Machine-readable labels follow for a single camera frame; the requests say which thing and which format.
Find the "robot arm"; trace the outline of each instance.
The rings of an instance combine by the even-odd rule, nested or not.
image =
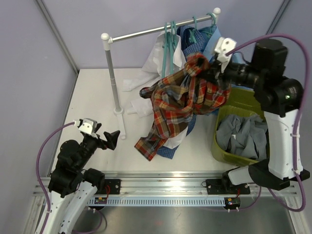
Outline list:
[[[225,172],[223,184],[229,187],[254,182],[282,190],[290,186],[290,180],[296,180],[292,132],[303,88],[299,81],[283,76],[288,50],[282,42],[275,39],[258,41],[248,64],[233,63],[231,55],[226,55],[235,45],[230,38],[220,38],[214,49],[215,61],[200,76],[221,87],[228,87],[231,83],[254,90],[269,128],[270,158]],[[310,173],[302,167],[299,148],[296,160],[300,178],[309,178]]]
[[[83,135],[82,143],[68,140],[60,147],[55,170],[48,185],[51,209],[41,217],[35,234],[71,234],[88,200],[105,186],[105,174],[95,169],[82,173],[97,148],[114,150],[120,131],[104,132],[106,141],[96,132],[101,124],[92,119],[75,121]]]

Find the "laundry basket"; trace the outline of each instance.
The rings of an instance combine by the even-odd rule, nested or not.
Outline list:
[[[214,139],[211,148],[213,157],[220,162],[226,162],[240,167],[256,163],[256,160],[233,155],[231,153],[225,152],[218,146],[216,142],[217,128],[221,120],[230,114],[238,115],[241,117],[249,117],[251,115],[258,114],[263,120],[265,120],[264,113],[260,107],[260,103],[254,98],[254,91],[241,88],[232,88],[229,100],[224,106],[219,109],[215,125]]]

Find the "plaid shirt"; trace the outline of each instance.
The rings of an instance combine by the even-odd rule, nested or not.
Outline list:
[[[204,59],[200,67],[197,65],[199,58]],[[177,136],[188,126],[193,114],[212,112],[227,101],[230,86],[221,90],[196,77],[207,69],[207,59],[202,54],[193,54],[188,57],[184,69],[140,91],[142,98],[152,101],[154,122],[148,136],[141,137],[135,148],[149,161],[167,139]]]

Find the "clothing rack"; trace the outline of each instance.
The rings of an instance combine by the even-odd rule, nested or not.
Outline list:
[[[221,13],[221,10],[218,7],[213,10],[213,15],[215,17],[215,23],[217,23],[220,13]],[[211,19],[212,19],[211,16],[203,16],[203,17],[197,18],[196,21],[197,22],[203,22],[203,21],[207,21],[207,20],[211,20]],[[178,22],[175,25],[177,27],[180,27],[180,26],[184,26],[184,25],[188,25],[188,24],[192,24],[192,23],[195,23],[194,19],[188,19],[188,20],[185,20],[182,22]],[[171,25],[167,25],[166,28],[167,28],[167,30],[171,29]],[[109,34],[107,34],[107,33],[103,33],[101,35],[101,39],[103,40],[103,46],[104,46],[104,50],[105,50],[105,54],[106,54],[107,66],[108,66],[108,71],[109,71],[109,75],[110,75],[110,79],[111,79],[111,85],[112,85],[114,102],[115,102],[114,114],[117,116],[121,139],[126,138],[126,131],[125,131],[125,126],[124,126],[123,116],[122,116],[123,115],[123,108],[120,105],[119,97],[118,97],[118,90],[117,90],[117,85],[116,85],[116,80],[115,80],[114,66],[113,66],[113,61],[112,61],[112,54],[111,54],[111,46],[110,45],[113,44],[114,42],[118,42],[121,40],[136,38],[136,37],[140,37],[140,36],[151,34],[151,33],[161,32],[164,30],[165,30],[165,26],[162,26],[162,27],[153,28],[153,29],[149,29],[149,30],[145,30],[145,31],[141,31],[141,32],[136,32],[136,33],[132,33],[132,34],[116,37],[116,38],[110,37]]]

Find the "white table surface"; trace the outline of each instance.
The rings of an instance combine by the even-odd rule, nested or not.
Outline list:
[[[124,109],[129,107],[130,100],[139,97],[138,87],[133,91],[122,91],[123,78],[135,78],[139,69],[115,69],[115,77],[119,91],[120,104]],[[75,86],[65,123],[73,119],[91,118],[102,127],[98,131],[103,139],[103,132],[118,130],[117,117],[113,113],[114,100],[110,84],[108,69],[82,69]],[[216,161],[211,154],[211,144],[214,135],[216,116],[197,116],[193,131],[183,140],[175,152],[173,159],[156,155],[148,161],[135,148],[134,145],[140,137],[147,136],[152,123],[153,115],[139,118],[137,114],[124,113],[126,139],[118,139],[114,151],[97,149],[90,158],[85,169],[94,168],[107,172],[123,173],[152,173],[152,172],[208,172],[219,173],[233,168],[229,164]],[[53,168],[55,168],[57,155],[61,144],[74,139],[82,141],[82,134],[77,127],[70,126],[63,130],[58,150],[55,155]]]

